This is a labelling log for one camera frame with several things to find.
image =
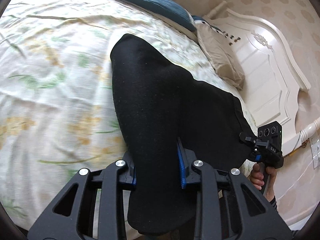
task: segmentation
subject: wrinkled sheet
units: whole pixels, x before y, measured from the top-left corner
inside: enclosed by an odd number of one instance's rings
[[[17,225],[29,229],[80,168],[103,169],[124,154],[110,52],[125,33],[240,98],[194,41],[133,5],[12,0],[0,19],[0,200]],[[250,166],[243,166],[246,175]],[[124,207],[126,213],[128,192]],[[138,236],[126,227],[128,239]]]

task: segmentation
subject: silver bolt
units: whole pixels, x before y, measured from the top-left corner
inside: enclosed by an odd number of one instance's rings
[[[118,167],[122,167],[125,165],[125,161],[124,160],[119,160],[119,161],[116,161],[116,166]]]
[[[193,165],[194,165],[194,166],[197,166],[197,167],[201,167],[201,166],[203,165],[203,161],[201,161],[201,160],[196,160],[196,161],[193,162]]]
[[[89,173],[89,170],[86,168],[79,170],[79,174],[82,176],[87,175],[88,173]]]
[[[233,168],[233,169],[231,169],[231,173],[232,173],[233,175],[239,175],[239,174],[240,174],[240,171],[239,171],[239,169],[237,169],[237,168]]]

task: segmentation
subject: carved headboard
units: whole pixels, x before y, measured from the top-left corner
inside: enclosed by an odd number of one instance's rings
[[[296,144],[295,117],[299,90],[308,91],[310,83],[295,62],[283,34],[270,22],[227,9],[228,17],[208,20],[225,31],[244,73],[240,91],[259,127],[278,121],[283,127],[283,153]]]

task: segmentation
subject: black bracket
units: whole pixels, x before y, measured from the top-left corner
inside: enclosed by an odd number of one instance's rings
[[[197,160],[179,139],[177,145],[181,187],[197,191],[194,240],[292,238],[281,217],[238,169],[216,170]],[[103,170],[79,170],[36,220],[28,239],[94,240],[95,200],[101,188],[98,239],[126,240],[122,191],[134,190],[135,182],[134,163],[128,152],[123,160]],[[225,229],[222,220],[226,221]]]

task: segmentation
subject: human hand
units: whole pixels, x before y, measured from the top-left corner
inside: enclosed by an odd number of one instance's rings
[[[276,181],[277,171],[273,167],[267,167],[266,172],[270,175],[270,180],[269,180],[269,185],[268,185],[265,197],[270,202],[275,197],[273,185]],[[260,172],[260,166],[258,163],[253,165],[249,180],[258,190],[261,190],[261,186],[264,185],[264,182],[263,182],[263,174]]]

